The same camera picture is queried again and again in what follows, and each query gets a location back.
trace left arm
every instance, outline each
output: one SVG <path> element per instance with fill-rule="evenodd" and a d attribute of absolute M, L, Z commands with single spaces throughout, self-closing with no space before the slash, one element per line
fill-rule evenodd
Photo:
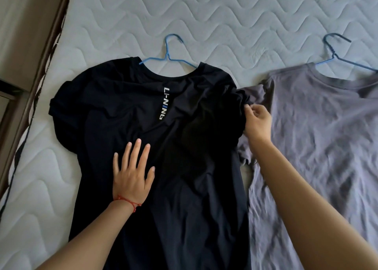
<path fill-rule="evenodd" d="M 141 140 L 137 139 L 130 156 L 131 143 L 126 146 L 122 158 L 122 167 L 119 170 L 118 154 L 113 158 L 113 198 L 118 195 L 135 203 L 142 204 L 151 189 L 154 180 L 155 168 L 152 167 L 144 180 L 145 165 L 150 150 L 147 144 L 139 159 Z M 115 200 L 109 204 L 86 229 L 79 233 L 67 245 L 55 253 L 37 270 L 102 270 L 110 249 L 121 228 L 124 226 L 134 207 L 124 200 Z"/>

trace finger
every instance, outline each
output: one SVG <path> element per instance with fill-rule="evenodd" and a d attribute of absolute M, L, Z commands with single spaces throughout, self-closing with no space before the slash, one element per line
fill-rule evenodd
<path fill-rule="evenodd" d="M 151 148 L 151 145 L 147 144 L 144 147 L 143 153 L 142 153 L 142 155 L 139 159 L 138 169 L 140 169 L 140 171 L 143 175 L 144 175 L 144 171 L 145 171 L 145 165 L 147 164 L 147 159 L 148 159 L 148 154 L 150 152 L 150 148 Z"/>
<path fill-rule="evenodd" d="M 154 181 L 155 178 L 155 167 L 153 166 L 150 168 L 147 174 L 147 178 L 145 179 L 144 182 L 144 189 L 147 190 L 148 192 L 151 190 L 152 182 Z"/>
<path fill-rule="evenodd" d="M 120 172 L 120 167 L 118 166 L 118 153 L 114 153 L 113 156 L 113 175 L 116 176 Z"/>
<path fill-rule="evenodd" d="M 250 105 L 248 104 L 245 104 L 244 105 L 244 113 L 245 113 L 245 118 L 248 120 L 248 119 L 253 119 L 255 118 L 255 114 L 253 113 L 252 111 L 252 108 Z"/>
<path fill-rule="evenodd" d="M 125 171 L 127 167 L 129 166 L 129 157 L 130 157 L 130 151 L 131 151 L 132 145 L 133 144 L 131 142 L 128 142 L 125 148 L 125 152 L 123 153 L 122 165 L 121 165 L 121 169 L 123 171 Z"/>
<path fill-rule="evenodd" d="M 259 117 L 265 117 L 269 112 L 264 105 L 252 105 L 252 110 L 255 111 Z"/>
<path fill-rule="evenodd" d="M 139 150 L 141 148 L 141 139 L 137 139 L 133 148 L 133 151 L 131 152 L 130 156 L 130 163 L 129 167 L 135 169 L 136 168 L 136 161 L 138 160 Z"/>

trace forearm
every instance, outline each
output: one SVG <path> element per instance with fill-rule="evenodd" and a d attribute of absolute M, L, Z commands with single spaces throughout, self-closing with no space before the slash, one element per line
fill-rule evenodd
<path fill-rule="evenodd" d="M 305 269 L 378 269 L 375 251 L 272 143 L 250 145 Z"/>
<path fill-rule="evenodd" d="M 114 201 L 86 229 L 38 270 L 101 270 L 123 225 L 133 212 L 126 201 Z"/>

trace neckline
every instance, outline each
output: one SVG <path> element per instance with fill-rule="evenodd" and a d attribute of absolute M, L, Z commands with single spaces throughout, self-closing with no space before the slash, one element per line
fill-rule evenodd
<path fill-rule="evenodd" d="M 140 57 L 133 57 L 132 65 L 136 70 L 140 71 L 141 73 L 146 75 L 148 78 L 153 78 L 153 79 L 161 81 L 161 82 L 182 81 L 182 80 L 185 80 L 188 77 L 200 75 L 203 72 L 203 69 L 206 65 L 205 63 L 200 62 L 200 64 L 198 65 L 198 67 L 196 69 L 194 69 L 192 72 L 190 72 L 186 75 L 178 76 L 178 77 L 167 77 L 167 76 L 162 76 L 162 75 L 159 75 L 159 74 L 152 72 L 150 69 L 148 69 L 144 65 L 144 63 L 139 64 L 140 62 L 142 62 Z"/>
<path fill-rule="evenodd" d="M 344 90 L 355 90 L 355 89 L 366 88 L 366 87 L 378 84 L 378 73 L 373 74 L 363 79 L 352 81 L 352 80 L 345 80 L 345 79 L 325 76 L 316 69 L 314 62 L 307 63 L 305 65 L 307 66 L 307 68 L 312 73 L 312 76 L 315 79 L 334 88 L 344 89 Z"/>

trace red bracelet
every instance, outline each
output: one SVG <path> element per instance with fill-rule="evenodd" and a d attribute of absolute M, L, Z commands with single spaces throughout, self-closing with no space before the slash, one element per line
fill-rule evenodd
<path fill-rule="evenodd" d="M 117 196 L 117 198 L 115 199 L 115 201 L 118 201 L 118 200 L 120 200 L 120 199 L 122 199 L 123 201 L 127 201 L 127 202 L 131 203 L 131 205 L 134 207 L 134 211 L 133 211 L 133 213 L 136 211 L 136 208 L 137 208 L 138 206 L 142 206 L 141 203 L 136 203 L 136 202 L 130 201 L 130 200 L 128 200 L 127 198 L 124 198 L 123 196 L 120 196 L 120 195 Z"/>

